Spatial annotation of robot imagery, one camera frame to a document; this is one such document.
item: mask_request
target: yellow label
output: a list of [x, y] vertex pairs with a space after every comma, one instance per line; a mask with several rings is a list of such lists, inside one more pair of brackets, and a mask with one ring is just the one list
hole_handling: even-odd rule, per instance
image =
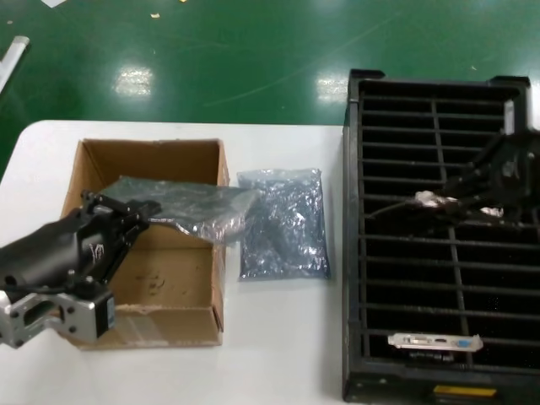
[[436, 386], [433, 392], [437, 394], [468, 395], [470, 397], [493, 397], [497, 390], [468, 386]]

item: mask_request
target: metal bracket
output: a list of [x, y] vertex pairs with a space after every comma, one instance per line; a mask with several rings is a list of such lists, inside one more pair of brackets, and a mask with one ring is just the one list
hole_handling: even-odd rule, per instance
[[8, 51], [0, 61], [0, 93], [9, 80], [9, 76], [17, 66], [19, 59], [23, 56], [26, 46], [30, 43], [30, 39], [26, 36], [16, 36]]

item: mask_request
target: black robotic arm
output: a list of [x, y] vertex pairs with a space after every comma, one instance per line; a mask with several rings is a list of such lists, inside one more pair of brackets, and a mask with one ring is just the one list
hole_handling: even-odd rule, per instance
[[81, 197], [81, 208], [0, 249], [0, 343], [18, 348], [48, 327], [91, 343], [114, 327], [107, 284], [160, 205]]

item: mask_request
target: silver metal bracket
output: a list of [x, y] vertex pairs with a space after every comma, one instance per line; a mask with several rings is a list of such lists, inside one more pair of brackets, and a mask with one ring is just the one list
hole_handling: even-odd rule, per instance
[[0, 291], [0, 343], [19, 348], [46, 328], [95, 342], [95, 303], [69, 294], [32, 293], [11, 304], [6, 293]]
[[388, 344], [396, 348], [422, 350], [446, 350], [453, 352], [477, 352], [483, 347], [479, 335], [452, 336], [422, 333], [396, 333], [388, 337]]
[[2, 93], [4, 86], [9, 80], [9, 76], [11, 76], [29, 43], [30, 39], [28, 37], [16, 36], [5, 56], [0, 61], [0, 93]]

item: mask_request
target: robotic arm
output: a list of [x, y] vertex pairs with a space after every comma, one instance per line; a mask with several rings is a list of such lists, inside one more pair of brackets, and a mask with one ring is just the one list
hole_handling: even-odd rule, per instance
[[107, 284], [160, 205], [81, 197], [67, 217], [0, 249], [0, 343], [18, 348], [46, 328], [92, 343], [114, 327]]
[[505, 127], [458, 176], [435, 191], [372, 213], [381, 230], [430, 234], [463, 221], [519, 229], [525, 210], [540, 206], [540, 132], [530, 126], [530, 93], [505, 103]]

